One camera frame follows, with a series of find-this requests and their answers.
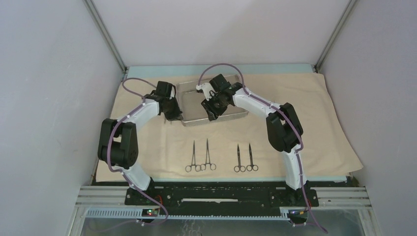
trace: white panel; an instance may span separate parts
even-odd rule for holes
[[[64,235],[121,71],[81,0],[2,1],[0,235]]]
[[[417,1],[359,1],[323,67],[384,235],[416,235]]]
[[[348,0],[95,0],[128,65],[315,64]]]

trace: forceps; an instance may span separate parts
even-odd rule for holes
[[[185,171],[190,172],[193,169],[193,166],[195,167],[196,172],[201,170],[201,166],[195,164],[195,140],[193,142],[193,157],[191,159],[191,165],[185,166]]]
[[[240,172],[245,172],[246,171],[245,166],[243,166],[243,165],[240,164],[240,149],[239,149],[239,144],[238,144],[238,165],[235,166],[234,170],[235,170],[236,173],[239,172],[239,171]]]
[[[253,159],[252,159],[252,148],[250,147],[250,144],[249,144],[249,158],[250,158],[250,165],[247,165],[246,166],[246,169],[248,170],[248,171],[258,171],[258,165],[254,165],[253,164]]]
[[[206,165],[210,165],[210,170],[212,170],[212,171],[214,171],[217,168],[216,164],[210,162],[209,139],[207,139],[207,141],[206,141],[206,162],[204,164],[200,165],[201,166],[200,169],[202,171],[205,171],[206,170]]]

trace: metal tool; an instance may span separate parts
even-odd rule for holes
[[[195,164],[195,140],[194,140],[194,142],[193,142],[193,157],[192,157],[192,159],[191,159],[191,165],[186,166],[186,167],[185,167],[185,171],[186,171],[186,172],[190,172],[190,171],[193,169],[193,166],[194,166],[194,168],[195,168],[196,172],[201,171],[201,166],[200,166],[200,165],[196,165],[196,164]]]
[[[252,148],[250,147],[250,143],[249,143],[249,158],[250,158],[250,165],[246,166],[246,169],[248,171],[258,171],[258,165],[254,165],[253,164],[253,159],[252,159]]]
[[[234,168],[235,172],[245,172],[246,168],[240,164],[240,148],[239,148],[239,144],[238,144],[238,165],[235,166]]]
[[[200,166],[200,169],[202,170],[202,171],[205,171],[206,170],[206,167],[207,167],[207,165],[210,165],[210,170],[212,170],[212,171],[214,171],[217,167],[216,167],[216,164],[214,164],[214,163],[211,163],[211,161],[210,161],[210,152],[209,152],[209,139],[207,139],[207,141],[206,141],[206,162],[204,163],[204,164],[201,164]]]

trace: tan fabric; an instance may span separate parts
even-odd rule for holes
[[[150,82],[167,81],[174,85],[193,81],[198,77],[153,78]],[[304,129],[304,150],[301,157],[308,176],[344,176],[363,166],[348,143],[323,75],[261,74],[245,75],[245,83],[255,94],[279,104],[291,103]],[[128,81],[126,86],[142,94],[152,88],[145,83]],[[141,102],[140,98],[126,92],[121,86],[114,103],[112,118],[127,114]],[[206,159],[206,138],[209,141],[211,162],[215,171],[187,173],[185,166],[191,163],[193,141],[196,143],[196,162]],[[265,120],[249,114],[245,118],[193,127],[184,127],[180,121],[164,124],[164,116],[158,116],[138,131],[139,157],[143,169],[154,178],[171,179],[237,179],[284,177],[285,168],[280,153],[268,142]],[[249,164],[248,144],[251,143],[257,172],[235,173],[237,144],[243,165]],[[123,180],[119,173],[111,173],[100,161],[97,181]]]

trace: purple cable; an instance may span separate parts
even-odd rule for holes
[[[147,84],[149,84],[149,85],[151,85],[151,86],[155,87],[155,85],[151,84],[150,82],[148,82],[148,81],[146,81],[146,80],[140,79],[140,78],[129,78],[129,79],[126,79],[125,81],[123,81],[123,82],[122,82],[122,86],[123,86],[123,88],[124,88],[126,91],[128,91],[128,92],[130,92],[130,93],[132,93],[132,94],[134,94],[134,95],[137,95],[137,96],[141,97],[142,99],[144,99],[144,97],[143,97],[141,94],[136,93],[136,92],[134,92],[134,91],[131,91],[131,90],[129,90],[128,88],[126,88],[126,87],[124,86],[124,82],[126,82],[126,81],[128,81],[128,80],[139,80],[139,81],[144,81],[144,82],[146,82]],[[113,130],[112,130],[112,132],[111,132],[111,134],[110,134],[109,143],[108,143],[108,145],[107,145],[107,166],[109,167],[109,170],[110,170],[111,172],[121,172],[121,173],[122,173],[122,170],[115,170],[115,169],[113,169],[113,168],[112,168],[112,163],[111,163],[111,161],[110,161],[111,150],[112,150],[112,143],[113,143],[113,138],[114,138],[114,136],[115,136],[116,130],[117,130],[117,128],[121,125],[121,123],[127,119],[127,117],[128,117],[128,116],[131,116],[131,115],[133,115],[135,112],[139,111],[139,110],[143,107],[143,104],[144,104],[144,100],[142,100],[142,103],[141,103],[139,106],[137,106],[135,109],[133,109],[131,112],[129,112],[126,116],[124,116],[123,118],[121,118],[121,119],[120,119],[120,120],[116,123],[115,127],[113,128]],[[130,187],[134,188],[136,191],[138,191],[139,193],[141,193],[141,194],[142,194],[143,196],[145,196],[147,199],[149,199],[149,200],[151,200],[152,202],[156,203],[156,204],[157,204],[158,206],[160,206],[160,207],[164,210],[164,212],[165,212],[165,218],[164,218],[162,221],[160,221],[160,222],[157,222],[157,223],[146,223],[146,222],[142,222],[142,221],[140,221],[140,222],[141,222],[142,224],[145,224],[145,225],[159,225],[159,224],[164,223],[164,222],[168,219],[168,216],[169,216],[167,209],[166,209],[166,208],[165,208],[165,207],[164,207],[161,203],[159,203],[157,200],[153,199],[153,198],[152,198],[152,197],[150,197],[148,194],[146,194],[145,192],[143,192],[140,188],[138,188],[136,185],[134,185],[134,184],[132,183],[132,181],[131,181],[131,180],[130,180],[130,179],[129,179],[126,175],[123,175],[123,177],[124,177],[124,179],[127,181],[127,183],[129,184],[129,186],[130,186]],[[132,222],[136,222],[136,220],[128,220],[128,221],[124,221],[124,222],[122,222],[122,223],[120,223],[120,224],[117,224],[117,225],[115,225],[115,226],[112,226],[112,227],[110,227],[110,228],[108,228],[108,229],[105,229],[105,230],[99,231],[99,233],[100,233],[100,232],[109,231],[109,230],[112,230],[112,229],[114,229],[114,228],[117,228],[117,227],[119,227],[119,226],[121,226],[121,225],[124,225],[124,224],[127,224],[127,223],[132,223]]]
[[[263,104],[265,104],[265,105],[267,105],[267,106],[270,106],[270,103],[268,103],[267,101],[265,101],[265,100],[263,100],[263,99],[261,99],[260,97],[256,97],[256,96],[254,96],[254,95],[252,95],[252,94],[250,94],[247,90],[246,90],[246,86],[245,86],[245,82],[244,82],[244,79],[243,79],[243,74],[242,74],[242,72],[236,67],[236,66],[234,66],[234,65],[232,65],[232,64],[229,64],[229,63],[218,63],[218,64],[214,64],[214,65],[212,65],[212,66],[209,66],[207,69],[205,69],[204,71],[203,71],[203,73],[201,74],[201,76],[200,76],[200,78],[198,79],[198,85],[200,85],[200,83],[201,83],[201,79],[203,78],[203,76],[204,76],[204,74],[208,71],[208,70],[210,70],[211,68],[213,68],[213,67],[216,67],[216,66],[219,66],[219,65],[225,65],[225,66],[230,66],[230,67],[232,67],[233,69],[235,69],[238,73],[239,73],[239,75],[240,75],[240,78],[242,79],[242,89],[243,89],[243,91],[248,95],[248,96],[250,96],[250,97],[252,97],[252,98],[254,98],[255,100],[257,100],[257,101],[259,101],[259,102],[261,102],[261,103],[263,103]],[[323,226],[321,226],[320,224],[319,224],[319,222],[316,220],[316,217],[314,216],[314,214],[313,214],[313,212],[311,211],[311,207],[310,207],[310,204],[308,203],[308,199],[307,199],[307,195],[306,195],[306,193],[305,193],[305,189],[304,189],[304,184],[302,184],[303,183],[303,178],[302,178],[302,175],[303,175],[303,172],[302,172],[302,165],[301,165],[301,158],[300,158],[300,156],[299,156],[299,151],[301,151],[303,148],[304,148],[304,144],[303,144],[303,142],[302,142],[302,139],[301,139],[301,136],[300,136],[300,134],[297,132],[297,130],[296,130],[296,128],[294,127],[294,125],[293,125],[293,123],[290,121],[290,119],[281,111],[281,110],[279,110],[277,107],[275,107],[275,106],[271,106],[271,108],[273,108],[274,110],[276,110],[283,118],[284,118],[284,120],[290,125],[290,127],[291,127],[291,129],[293,130],[293,132],[295,133],[295,135],[296,135],[296,137],[297,137],[297,139],[298,139],[298,141],[299,141],[299,143],[300,143],[300,148],[299,149],[297,149],[296,150],[296,156],[297,156],[297,161],[298,161],[298,167],[299,167],[299,171],[300,171],[300,181],[301,181],[301,190],[302,190],[302,194],[303,194],[303,197],[304,197],[304,200],[305,200],[305,204],[306,204],[306,206],[307,206],[307,208],[308,208],[308,211],[310,212],[310,214],[311,214],[311,217],[313,218],[313,220],[314,220],[314,223],[315,223],[315,225],[317,226],[317,227],[319,227],[319,229],[320,230],[322,230],[324,233],[326,233],[326,234],[328,234],[328,231],[323,227]]]

